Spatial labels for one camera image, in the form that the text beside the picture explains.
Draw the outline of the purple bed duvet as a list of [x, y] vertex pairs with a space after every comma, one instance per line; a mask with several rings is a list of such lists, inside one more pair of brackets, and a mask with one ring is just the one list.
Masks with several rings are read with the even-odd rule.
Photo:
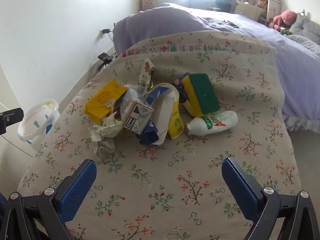
[[275, 58], [285, 93], [282, 113], [287, 129], [319, 133], [319, 55], [246, 16], [164, 3], [116, 23], [113, 43], [116, 53], [123, 55], [143, 40], [196, 31], [222, 37], [223, 45], [201, 42], [209, 48], [239, 50], [244, 42], [254, 49], [266, 46]]

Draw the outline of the yellow green sponge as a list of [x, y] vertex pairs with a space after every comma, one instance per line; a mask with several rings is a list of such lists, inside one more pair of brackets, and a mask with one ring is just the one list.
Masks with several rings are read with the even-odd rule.
[[207, 74], [188, 74], [182, 79], [187, 95], [188, 112], [193, 117], [202, 117], [220, 110], [220, 104]]

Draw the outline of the pink plush toy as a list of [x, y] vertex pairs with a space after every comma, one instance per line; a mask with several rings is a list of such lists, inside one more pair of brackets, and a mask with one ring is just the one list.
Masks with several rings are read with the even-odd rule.
[[297, 19], [297, 13], [291, 10], [285, 10], [280, 15], [277, 15], [273, 18], [270, 23], [270, 28], [280, 31], [283, 27], [290, 27], [293, 25]]

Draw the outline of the black tripod device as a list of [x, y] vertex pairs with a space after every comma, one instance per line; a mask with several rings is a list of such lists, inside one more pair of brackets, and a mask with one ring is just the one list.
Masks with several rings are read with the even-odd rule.
[[98, 61], [96, 62], [97, 69], [96, 73], [99, 73], [104, 67], [108, 66], [114, 59], [117, 58], [117, 54], [107, 54], [107, 53], [101, 53], [98, 56]]

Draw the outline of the yellow snack bag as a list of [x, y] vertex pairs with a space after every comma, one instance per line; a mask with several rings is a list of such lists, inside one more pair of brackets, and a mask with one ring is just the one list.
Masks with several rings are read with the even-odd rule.
[[84, 113], [99, 125], [105, 117], [113, 113], [116, 102], [127, 90], [127, 87], [119, 85], [115, 79], [111, 80], [86, 102]]

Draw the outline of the light blue milk carton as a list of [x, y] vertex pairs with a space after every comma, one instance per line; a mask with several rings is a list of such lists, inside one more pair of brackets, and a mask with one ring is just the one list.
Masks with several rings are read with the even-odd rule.
[[124, 128], [141, 135], [153, 112], [154, 109], [140, 91], [128, 88], [120, 103], [120, 116]]

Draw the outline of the grey cushion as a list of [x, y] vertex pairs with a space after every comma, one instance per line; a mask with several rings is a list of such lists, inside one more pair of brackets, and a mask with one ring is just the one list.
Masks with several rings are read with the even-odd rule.
[[298, 14], [295, 23], [291, 25], [286, 37], [319, 56], [319, 32], [318, 23], [313, 22], [307, 16]]

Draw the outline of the yellow paper cup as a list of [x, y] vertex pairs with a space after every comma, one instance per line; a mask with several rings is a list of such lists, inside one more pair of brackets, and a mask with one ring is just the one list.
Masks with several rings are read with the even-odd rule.
[[184, 132], [184, 123], [179, 113], [180, 95], [175, 87], [172, 89], [172, 93], [170, 95], [174, 97], [174, 104], [169, 121], [168, 133], [169, 137], [174, 140]]

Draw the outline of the white nut snack wrapper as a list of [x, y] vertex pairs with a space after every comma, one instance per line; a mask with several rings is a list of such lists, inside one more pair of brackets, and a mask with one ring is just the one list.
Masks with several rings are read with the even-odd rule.
[[154, 73], [155, 65], [153, 62], [146, 58], [140, 71], [138, 87], [143, 94], [148, 94], [153, 87], [152, 76]]

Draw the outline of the torn blue white carton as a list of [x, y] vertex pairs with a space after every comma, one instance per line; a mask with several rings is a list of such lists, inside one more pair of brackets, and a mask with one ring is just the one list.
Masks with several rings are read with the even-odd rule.
[[177, 89], [169, 83], [160, 83], [153, 87], [146, 97], [154, 112], [141, 135], [138, 136], [142, 145], [161, 145], [165, 141], [169, 122], [178, 100]]

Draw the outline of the pink white bedside stool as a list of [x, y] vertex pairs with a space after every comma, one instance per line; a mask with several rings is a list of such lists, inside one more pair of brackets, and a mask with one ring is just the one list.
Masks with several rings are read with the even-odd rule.
[[140, 0], [139, 9], [140, 11], [150, 10], [156, 7], [156, 0]]

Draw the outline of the white cartoon trash bin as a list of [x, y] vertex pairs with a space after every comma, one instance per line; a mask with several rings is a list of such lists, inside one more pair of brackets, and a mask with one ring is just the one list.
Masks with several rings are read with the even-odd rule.
[[17, 135], [37, 151], [59, 117], [59, 104], [54, 99], [44, 100], [24, 114], [18, 126]]

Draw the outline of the white green plastic bottle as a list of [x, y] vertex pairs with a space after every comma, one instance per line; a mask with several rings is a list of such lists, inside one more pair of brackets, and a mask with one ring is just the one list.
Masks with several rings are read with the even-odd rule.
[[220, 133], [238, 124], [238, 115], [234, 111], [224, 111], [219, 114], [207, 114], [194, 118], [187, 123], [187, 132], [190, 135], [202, 137], [205, 135]]

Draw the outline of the white tissue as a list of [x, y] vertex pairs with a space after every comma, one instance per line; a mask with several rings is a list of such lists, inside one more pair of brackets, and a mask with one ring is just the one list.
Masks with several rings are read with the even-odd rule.
[[123, 124], [116, 119], [117, 112], [103, 118], [100, 125], [93, 125], [88, 129], [91, 142], [89, 148], [95, 153], [98, 159], [107, 157], [116, 150], [114, 138], [123, 129]]

